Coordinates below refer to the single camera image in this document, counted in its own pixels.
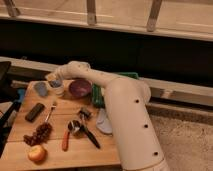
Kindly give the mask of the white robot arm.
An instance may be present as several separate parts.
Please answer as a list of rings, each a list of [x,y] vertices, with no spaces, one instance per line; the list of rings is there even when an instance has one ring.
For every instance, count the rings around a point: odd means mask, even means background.
[[[105,108],[124,171],[170,171],[146,109],[151,91],[145,82],[94,70],[79,61],[46,75],[48,81],[74,78],[87,79],[105,89]]]

